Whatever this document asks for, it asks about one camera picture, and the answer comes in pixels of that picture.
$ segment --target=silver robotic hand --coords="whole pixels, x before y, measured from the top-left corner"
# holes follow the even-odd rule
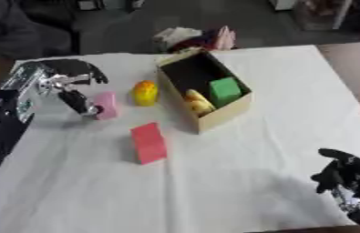
[[[334,149],[322,148],[319,153],[333,161],[311,177],[318,182],[317,193],[330,191],[339,208],[360,225],[360,158]]]
[[[25,133],[43,97],[57,95],[82,116],[104,109],[75,90],[92,80],[107,83],[106,76],[90,63],[60,59],[23,63],[0,84],[0,165]]]

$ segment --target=floor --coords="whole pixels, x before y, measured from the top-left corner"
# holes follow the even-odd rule
[[[236,31],[241,48],[360,41],[360,33],[303,31],[290,11],[275,12],[268,0],[146,0],[140,10],[89,34],[81,50],[83,54],[155,53],[151,38],[168,27],[223,25]]]

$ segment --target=red block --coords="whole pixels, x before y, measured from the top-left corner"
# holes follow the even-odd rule
[[[162,137],[157,123],[132,128],[131,137],[134,140],[141,164],[148,164],[167,157],[164,137]]]

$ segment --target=pink cube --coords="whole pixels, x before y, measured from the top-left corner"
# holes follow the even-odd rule
[[[116,95],[113,92],[103,92],[94,97],[95,106],[101,106],[103,112],[96,115],[99,120],[114,118],[118,115]]]
[[[157,123],[132,128],[131,137],[134,140],[140,164],[148,164],[167,157],[167,148]]]

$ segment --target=green cube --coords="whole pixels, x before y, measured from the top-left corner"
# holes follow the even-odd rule
[[[211,101],[217,108],[230,104],[242,95],[238,83],[233,77],[212,81],[210,86]]]

